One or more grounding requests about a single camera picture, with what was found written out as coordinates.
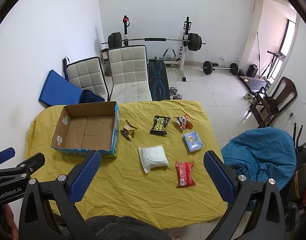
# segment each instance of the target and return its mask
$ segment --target open cardboard box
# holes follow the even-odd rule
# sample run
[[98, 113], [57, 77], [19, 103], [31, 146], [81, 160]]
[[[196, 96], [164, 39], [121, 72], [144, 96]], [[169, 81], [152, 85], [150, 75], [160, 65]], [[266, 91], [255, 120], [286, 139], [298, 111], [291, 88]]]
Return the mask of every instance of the open cardboard box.
[[66, 155], [86, 156], [96, 150], [116, 158], [119, 120], [114, 101], [64, 106], [51, 147]]

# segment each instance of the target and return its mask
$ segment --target white leather chair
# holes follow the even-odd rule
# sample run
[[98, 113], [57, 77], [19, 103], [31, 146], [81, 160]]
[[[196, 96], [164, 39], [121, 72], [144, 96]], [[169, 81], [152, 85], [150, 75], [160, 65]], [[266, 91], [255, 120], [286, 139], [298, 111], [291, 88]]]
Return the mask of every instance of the white leather chair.
[[105, 101], [109, 101], [109, 90], [105, 82], [102, 66], [99, 57], [90, 57], [65, 66], [66, 59], [63, 61], [63, 69], [67, 72], [69, 82], [76, 87], [84, 90], [88, 89], [96, 95], [102, 96]]
[[152, 101], [144, 45], [110, 49], [109, 62], [113, 81], [110, 101]]

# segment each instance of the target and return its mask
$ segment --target snack bag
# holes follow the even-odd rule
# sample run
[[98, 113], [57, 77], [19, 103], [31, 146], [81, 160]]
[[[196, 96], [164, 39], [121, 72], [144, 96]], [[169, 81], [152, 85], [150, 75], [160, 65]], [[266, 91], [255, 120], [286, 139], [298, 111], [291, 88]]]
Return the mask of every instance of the snack bag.
[[145, 173], [148, 173], [150, 169], [155, 167], [169, 166], [163, 145], [148, 148], [138, 147], [138, 149]]
[[195, 182], [192, 179], [191, 170], [194, 162], [176, 162], [178, 185], [176, 187], [195, 187]]
[[184, 134], [183, 137], [190, 152], [195, 152], [202, 149], [203, 143], [196, 131], [188, 132]]
[[170, 120], [169, 117], [156, 115], [154, 117], [154, 124], [152, 129], [150, 130], [150, 133], [158, 135], [163, 135], [163, 134], [166, 135], [167, 132], [165, 131], [165, 127], [167, 126], [169, 120]]
[[190, 129], [193, 128], [193, 125], [191, 121], [189, 120], [189, 117], [187, 114], [183, 116], [175, 116], [174, 119], [183, 131], [185, 128], [190, 128]]
[[132, 141], [134, 131], [136, 131], [136, 130], [137, 130], [137, 128], [133, 125], [130, 125], [130, 123], [125, 119], [125, 125], [124, 125], [123, 129], [120, 130], [120, 132], [126, 138], [128, 138], [130, 141]]

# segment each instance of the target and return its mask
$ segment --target sneaker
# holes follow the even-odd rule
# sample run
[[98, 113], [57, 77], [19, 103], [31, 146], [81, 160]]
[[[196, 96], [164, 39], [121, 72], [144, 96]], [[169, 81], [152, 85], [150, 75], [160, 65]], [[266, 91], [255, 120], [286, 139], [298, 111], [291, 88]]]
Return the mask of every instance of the sneaker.
[[250, 104], [254, 104], [255, 101], [256, 101], [256, 98], [255, 98], [255, 97], [252, 97], [252, 98], [249, 100]]
[[247, 93], [247, 94], [244, 96], [244, 98], [247, 99], [247, 100], [251, 99], [252, 97], [253, 97], [253, 96], [252, 96], [250, 93]]

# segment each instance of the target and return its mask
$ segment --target white plastic bag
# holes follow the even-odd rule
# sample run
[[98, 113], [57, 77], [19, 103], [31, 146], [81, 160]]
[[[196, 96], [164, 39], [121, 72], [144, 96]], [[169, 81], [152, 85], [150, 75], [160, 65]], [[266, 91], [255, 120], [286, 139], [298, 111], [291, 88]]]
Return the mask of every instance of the white plastic bag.
[[138, 147], [143, 169], [146, 173], [150, 169], [160, 166], [169, 166], [169, 162], [165, 157], [162, 145], [142, 148]]

